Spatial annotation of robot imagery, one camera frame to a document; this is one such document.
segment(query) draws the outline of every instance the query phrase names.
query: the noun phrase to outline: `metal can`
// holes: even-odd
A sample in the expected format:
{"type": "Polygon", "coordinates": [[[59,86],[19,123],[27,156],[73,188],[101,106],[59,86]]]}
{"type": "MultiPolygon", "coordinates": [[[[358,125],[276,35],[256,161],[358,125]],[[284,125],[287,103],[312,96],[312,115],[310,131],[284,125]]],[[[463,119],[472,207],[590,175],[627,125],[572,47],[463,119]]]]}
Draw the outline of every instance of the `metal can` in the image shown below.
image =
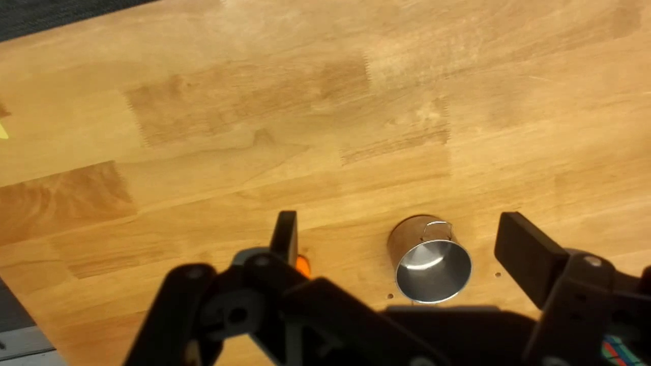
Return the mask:
{"type": "Polygon", "coordinates": [[[436,216],[419,213],[398,222],[386,247],[397,284],[410,301],[441,303],[468,284],[469,255],[436,216]]]}

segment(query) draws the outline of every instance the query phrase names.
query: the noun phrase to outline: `bolt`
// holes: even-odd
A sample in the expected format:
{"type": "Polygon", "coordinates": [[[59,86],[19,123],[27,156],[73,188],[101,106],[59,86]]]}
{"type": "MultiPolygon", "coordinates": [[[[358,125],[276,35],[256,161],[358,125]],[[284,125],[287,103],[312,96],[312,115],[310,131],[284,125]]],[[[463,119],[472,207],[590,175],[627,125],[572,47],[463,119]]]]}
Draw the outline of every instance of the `bolt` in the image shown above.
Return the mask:
{"type": "Polygon", "coordinates": [[[435,366],[435,365],[425,357],[415,357],[410,359],[408,366],[435,366]]]}
{"type": "Polygon", "coordinates": [[[542,366],[570,366],[564,359],[557,357],[545,357],[542,366]]]}
{"type": "Polygon", "coordinates": [[[595,256],[586,256],[584,259],[590,267],[595,267],[595,269],[600,269],[603,263],[600,261],[600,259],[595,259],[595,256]]]}

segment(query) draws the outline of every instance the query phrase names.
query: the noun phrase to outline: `wood grain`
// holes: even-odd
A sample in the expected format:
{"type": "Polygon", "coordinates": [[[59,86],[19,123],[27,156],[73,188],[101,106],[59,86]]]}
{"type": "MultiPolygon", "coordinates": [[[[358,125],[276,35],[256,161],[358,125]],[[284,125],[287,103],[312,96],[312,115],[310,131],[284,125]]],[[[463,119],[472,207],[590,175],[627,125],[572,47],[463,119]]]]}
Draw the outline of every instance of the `wood grain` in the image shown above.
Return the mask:
{"type": "Polygon", "coordinates": [[[111,163],[0,190],[0,243],[93,226],[134,213],[111,163]]]}
{"type": "Polygon", "coordinates": [[[0,275],[70,365],[120,365],[169,269],[225,269],[278,209],[373,309],[408,303],[390,228],[435,213],[473,261],[448,306],[536,318],[500,211],[651,265],[649,24],[643,0],[160,0],[1,43],[0,275]]]}

